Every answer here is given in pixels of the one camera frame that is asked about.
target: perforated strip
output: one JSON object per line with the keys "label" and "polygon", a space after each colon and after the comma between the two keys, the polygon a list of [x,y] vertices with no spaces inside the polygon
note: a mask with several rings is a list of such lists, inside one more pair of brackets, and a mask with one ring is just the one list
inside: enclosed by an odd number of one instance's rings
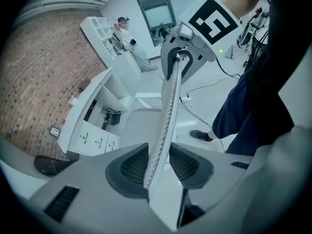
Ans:
{"label": "perforated strip", "polygon": [[146,189],[149,188],[152,182],[157,165],[159,163],[159,158],[163,151],[163,146],[164,146],[166,135],[168,132],[168,126],[170,123],[172,108],[173,108],[174,100],[175,100],[177,75],[178,75],[178,67],[175,65],[173,68],[172,75],[170,77],[170,79],[172,79],[173,81],[171,92],[167,100],[167,105],[163,107],[164,110],[162,110],[161,117],[159,118],[160,125],[158,125],[158,133],[156,136],[156,141],[154,142],[153,147],[151,149],[148,164],[147,164],[147,169],[144,175],[143,186]]}

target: black hair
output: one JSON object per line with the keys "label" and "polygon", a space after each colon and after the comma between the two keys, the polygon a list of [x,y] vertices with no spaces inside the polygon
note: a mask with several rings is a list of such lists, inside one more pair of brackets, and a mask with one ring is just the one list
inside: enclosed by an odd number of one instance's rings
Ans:
{"label": "black hair", "polygon": [[118,18],[118,23],[127,22],[126,18]]}

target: white desk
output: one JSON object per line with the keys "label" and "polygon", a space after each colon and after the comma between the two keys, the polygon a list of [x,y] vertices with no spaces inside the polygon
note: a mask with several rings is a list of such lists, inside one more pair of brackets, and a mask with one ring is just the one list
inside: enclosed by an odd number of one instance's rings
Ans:
{"label": "white desk", "polygon": [[[64,153],[71,151],[88,156],[110,152],[118,148],[119,137],[102,130],[103,108],[127,111],[132,97],[109,68],[91,80],[87,88],[74,99],[58,144]],[[93,100],[96,104],[88,118],[83,120]]]}

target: small framed card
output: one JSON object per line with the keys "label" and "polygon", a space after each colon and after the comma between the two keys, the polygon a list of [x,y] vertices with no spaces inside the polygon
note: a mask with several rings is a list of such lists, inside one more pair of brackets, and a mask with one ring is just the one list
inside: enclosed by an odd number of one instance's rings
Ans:
{"label": "small framed card", "polygon": [[60,134],[60,130],[57,129],[55,126],[51,126],[50,134],[58,138]]}
{"label": "small framed card", "polygon": [[213,52],[226,52],[242,32],[238,19],[218,0],[197,0],[179,19],[200,36]]}

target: seated person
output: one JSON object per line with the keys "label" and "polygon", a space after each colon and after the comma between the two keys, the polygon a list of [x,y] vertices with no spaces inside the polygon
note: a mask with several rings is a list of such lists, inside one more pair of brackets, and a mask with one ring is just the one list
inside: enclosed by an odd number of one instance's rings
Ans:
{"label": "seated person", "polygon": [[145,51],[136,42],[133,42],[133,37],[128,30],[129,24],[127,19],[118,18],[118,22],[114,23],[114,27],[115,35],[121,41],[124,48],[132,53],[142,72],[158,68],[157,66],[153,66],[150,60],[147,59]]}

